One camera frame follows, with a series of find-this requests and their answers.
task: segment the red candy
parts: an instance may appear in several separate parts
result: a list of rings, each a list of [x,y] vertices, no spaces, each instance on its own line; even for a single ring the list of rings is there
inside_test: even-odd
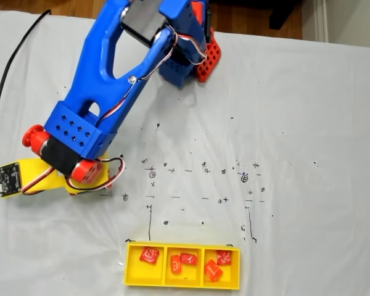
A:
[[[223,271],[218,267],[218,265],[215,264],[213,260],[210,260],[204,266],[204,273],[210,278],[210,281],[216,282],[223,274]]]
[[[171,268],[171,272],[174,274],[181,273],[181,259],[179,258],[179,255],[171,256],[170,268]]]
[[[140,261],[145,261],[151,264],[155,264],[158,258],[159,251],[154,250],[150,247],[145,247],[141,252]]]
[[[181,263],[196,265],[197,257],[188,253],[181,253]]]
[[[217,265],[230,265],[232,264],[231,251],[216,251],[216,264]]]

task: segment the marker mark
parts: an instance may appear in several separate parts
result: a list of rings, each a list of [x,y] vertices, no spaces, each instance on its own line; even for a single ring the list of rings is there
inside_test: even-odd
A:
[[[149,208],[149,228],[148,228],[148,236],[149,236],[149,241],[150,241],[150,222],[152,221],[152,205],[148,206]]]
[[[249,229],[251,232],[251,238],[255,241],[255,243],[257,243],[257,239],[252,236],[252,222],[251,222],[251,213],[249,212],[249,207],[245,207],[245,208],[248,209]]]

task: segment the white tablecloth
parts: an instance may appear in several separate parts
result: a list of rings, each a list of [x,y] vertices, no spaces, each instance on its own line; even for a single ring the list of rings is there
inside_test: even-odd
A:
[[[0,12],[0,79],[36,18]],[[23,132],[66,96],[92,23],[47,17],[20,50],[0,165],[34,157]],[[207,83],[150,79],[110,146],[127,169],[109,196],[0,199],[0,296],[370,295],[370,49],[216,40]],[[115,73],[146,50],[124,35]],[[125,240],[149,239],[147,205],[152,241],[239,247],[240,291],[125,287]]]

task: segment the yellow tray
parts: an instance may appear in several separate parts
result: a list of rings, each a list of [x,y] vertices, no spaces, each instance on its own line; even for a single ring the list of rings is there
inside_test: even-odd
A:
[[[159,251],[156,264],[140,261],[144,247]],[[216,262],[217,250],[230,250],[231,265],[219,266],[223,274],[212,282],[204,274],[204,264],[210,259]],[[173,274],[170,268],[172,255],[190,253],[196,255],[197,264],[181,265],[181,273]],[[130,242],[126,253],[124,283],[128,286],[155,286],[205,289],[240,289],[240,250],[229,246],[164,244],[158,242]]]

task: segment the screw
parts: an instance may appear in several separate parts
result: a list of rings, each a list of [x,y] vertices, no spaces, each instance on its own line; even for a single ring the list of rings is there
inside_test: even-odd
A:
[[[128,81],[131,83],[131,84],[135,84],[137,82],[137,78],[133,75],[131,75],[129,78],[128,78]]]

